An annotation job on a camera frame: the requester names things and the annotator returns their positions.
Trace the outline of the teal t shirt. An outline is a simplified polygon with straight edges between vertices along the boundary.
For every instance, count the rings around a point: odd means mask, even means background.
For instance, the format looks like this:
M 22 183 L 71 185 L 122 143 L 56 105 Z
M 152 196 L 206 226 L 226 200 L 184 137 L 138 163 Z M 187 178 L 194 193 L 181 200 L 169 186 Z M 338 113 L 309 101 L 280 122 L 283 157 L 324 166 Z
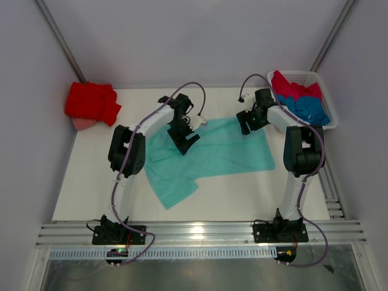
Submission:
M 263 129 L 247 136 L 236 118 L 211 119 L 197 130 L 200 139 L 182 155 L 167 133 L 158 130 L 146 142 L 145 173 L 165 209 L 193 194 L 197 179 L 275 169 Z

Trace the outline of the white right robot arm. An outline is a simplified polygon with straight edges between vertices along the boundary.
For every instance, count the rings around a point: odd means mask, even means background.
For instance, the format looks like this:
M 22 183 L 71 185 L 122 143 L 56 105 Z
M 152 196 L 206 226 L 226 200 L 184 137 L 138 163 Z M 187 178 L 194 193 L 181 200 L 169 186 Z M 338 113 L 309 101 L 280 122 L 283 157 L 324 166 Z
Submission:
M 324 165 L 323 128 L 302 125 L 281 109 L 270 89 L 240 95 L 238 101 L 244 105 L 236 115 L 243 135 L 268 124 L 285 135 L 283 163 L 288 176 L 284 197 L 271 222 L 254 221 L 254 240 L 256 243 L 306 243 L 309 238 L 302 208 L 313 177 Z

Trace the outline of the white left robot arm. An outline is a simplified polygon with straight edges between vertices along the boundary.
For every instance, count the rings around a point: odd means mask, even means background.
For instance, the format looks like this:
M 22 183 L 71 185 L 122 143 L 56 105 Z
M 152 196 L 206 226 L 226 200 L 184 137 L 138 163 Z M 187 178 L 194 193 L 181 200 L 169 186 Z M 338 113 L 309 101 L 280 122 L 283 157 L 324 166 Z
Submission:
M 147 139 L 165 125 L 169 126 L 167 133 L 182 155 L 199 140 L 195 130 L 207 121 L 200 114 L 188 117 L 187 112 L 192 107 L 189 97 L 181 93 L 175 98 L 163 96 L 154 111 L 139 122 L 129 127 L 116 126 L 108 154 L 110 168 L 116 177 L 109 206 L 94 229 L 93 244 L 124 244 L 133 233 L 141 237 L 146 234 L 145 227 L 127 227 L 129 216 L 119 214 L 119 208 L 126 203 L 125 186 L 133 183 L 145 165 Z

